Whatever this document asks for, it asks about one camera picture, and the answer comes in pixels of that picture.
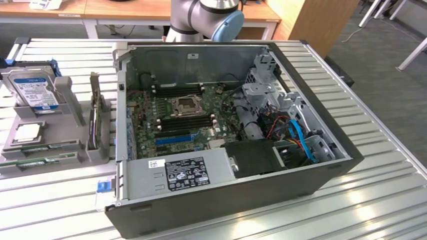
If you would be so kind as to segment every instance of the metal table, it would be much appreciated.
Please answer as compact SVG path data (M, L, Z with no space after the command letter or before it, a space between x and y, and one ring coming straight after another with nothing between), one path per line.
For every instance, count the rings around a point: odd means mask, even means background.
M53 57L61 73L72 77L72 90L80 101L91 96L88 74L99 72L103 94L113 99L112 41L116 40L32 39L29 44L13 46L11 55L25 61ZM426 239L426 168L312 48L299 41L276 44L364 161L311 196L139 239ZM9 108L13 99L4 87L0 94L3 143L15 113ZM120 239L104 213L95 210L97 180L113 173L115 161L109 161L95 167L0 180L0 239Z

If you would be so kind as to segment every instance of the warning label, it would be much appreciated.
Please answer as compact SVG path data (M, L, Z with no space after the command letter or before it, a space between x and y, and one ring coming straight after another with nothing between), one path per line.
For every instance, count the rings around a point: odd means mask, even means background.
M48 81L45 78L19 78L15 84L20 95L25 98L28 105L37 110L49 110L59 107L59 102L47 89Z
M171 191L210 184L210 176L203 157L195 157L164 164L167 187Z

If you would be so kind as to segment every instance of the motherboard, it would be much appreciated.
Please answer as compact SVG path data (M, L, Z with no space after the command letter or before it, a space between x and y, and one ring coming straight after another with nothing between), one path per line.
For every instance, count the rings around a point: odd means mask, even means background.
M131 156L142 159L215 149L244 139L236 106L227 99L231 92L224 84L128 91Z

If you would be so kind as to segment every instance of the circuit board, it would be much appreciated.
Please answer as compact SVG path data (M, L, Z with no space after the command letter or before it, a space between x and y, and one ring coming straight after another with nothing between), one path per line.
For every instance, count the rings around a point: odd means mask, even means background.
M156 97L152 92L134 91L127 97L127 107L134 125L136 157L152 158L158 156L200 151L210 149L210 141L223 139L226 143L236 141L236 129L240 127L240 120L238 114L231 107L222 107L223 98L231 93L226 90L218 94L218 85L204 85L204 92L202 95L188 95L183 97ZM171 144L156 144L155 134L160 133L158 129L158 119L186 119L186 116L174 116L176 110L174 108L174 101L191 97L198 100L202 111L199 116L215 117L215 124L192 128L190 130L191 141L178 142Z

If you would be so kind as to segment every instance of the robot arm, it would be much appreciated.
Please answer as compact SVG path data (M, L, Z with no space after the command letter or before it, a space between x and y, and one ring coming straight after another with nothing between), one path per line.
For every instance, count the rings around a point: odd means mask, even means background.
M239 0L172 0L167 42L232 41L243 27Z

